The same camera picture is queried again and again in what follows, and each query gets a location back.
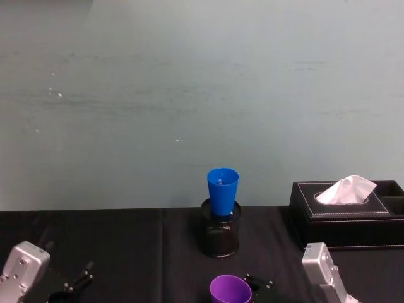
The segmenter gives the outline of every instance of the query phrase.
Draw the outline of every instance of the table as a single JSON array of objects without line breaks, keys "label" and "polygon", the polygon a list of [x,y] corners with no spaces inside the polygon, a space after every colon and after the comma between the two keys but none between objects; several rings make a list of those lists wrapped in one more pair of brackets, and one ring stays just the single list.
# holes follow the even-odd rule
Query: table
[{"label": "table", "polygon": [[[0,264],[17,243],[55,240],[52,266],[74,277],[89,259],[95,279],[81,303],[207,303],[217,275],[272,279],[307,303],[325,302],[307,280],[286,206],[243,207],[240,249],[211,259],[198,249],[198,208],[0,213]],[[404,250],[333,251],[348,292],[363,303],[404,302]]]}]

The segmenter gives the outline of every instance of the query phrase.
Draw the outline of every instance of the black tissue box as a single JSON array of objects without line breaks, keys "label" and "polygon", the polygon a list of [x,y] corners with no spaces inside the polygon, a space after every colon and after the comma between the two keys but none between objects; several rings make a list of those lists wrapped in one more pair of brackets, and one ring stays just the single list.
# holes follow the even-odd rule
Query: black tissue box
[{"label": "black tissue box", "polygon": [[329,249],[404,247],[404,191],[394,180],[361,204],[324,205],[316,196],[337,181],[294,182],[289,213],[298,243],[324,242]]}]

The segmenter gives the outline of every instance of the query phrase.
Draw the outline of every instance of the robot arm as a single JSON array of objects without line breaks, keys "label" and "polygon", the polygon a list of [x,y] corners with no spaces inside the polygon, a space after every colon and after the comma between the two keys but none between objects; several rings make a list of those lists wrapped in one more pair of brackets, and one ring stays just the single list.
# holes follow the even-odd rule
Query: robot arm
[{"label": "robot arm", "polygon": [[325,243],[308,243],[302,262],[310,282],[320,285],[329,303],[358,303],[347,294]]},{"label": "robot arm", "polygon": [[48,252],[27,241],[16,245],[0,276],[0,302],[21,303],[43,277],[50,261]]}]

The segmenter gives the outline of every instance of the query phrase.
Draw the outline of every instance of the pen holder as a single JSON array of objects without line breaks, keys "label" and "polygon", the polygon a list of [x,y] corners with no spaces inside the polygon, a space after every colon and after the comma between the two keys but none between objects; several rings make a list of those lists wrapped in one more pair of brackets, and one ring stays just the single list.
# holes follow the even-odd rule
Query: pen holder
[{"label": "pen holder", "polygon": [[214,258],[233,255],[239,248],[239,219],[241,208],[234,202],[233,211],[227,216],[216,216],[211,212],[207,199],[200,209],[200,246],[204,254]]}]

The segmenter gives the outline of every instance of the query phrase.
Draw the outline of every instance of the white tissue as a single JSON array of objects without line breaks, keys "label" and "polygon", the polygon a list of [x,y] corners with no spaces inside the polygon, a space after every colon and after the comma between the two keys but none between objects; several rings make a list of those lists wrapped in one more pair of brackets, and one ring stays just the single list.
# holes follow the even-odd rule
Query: white tissue
[{"label": "white tissue", "polygon": [[316,199],[322,204],[343,205],[363,203],[376,184],[358,175],[339,180]]}]

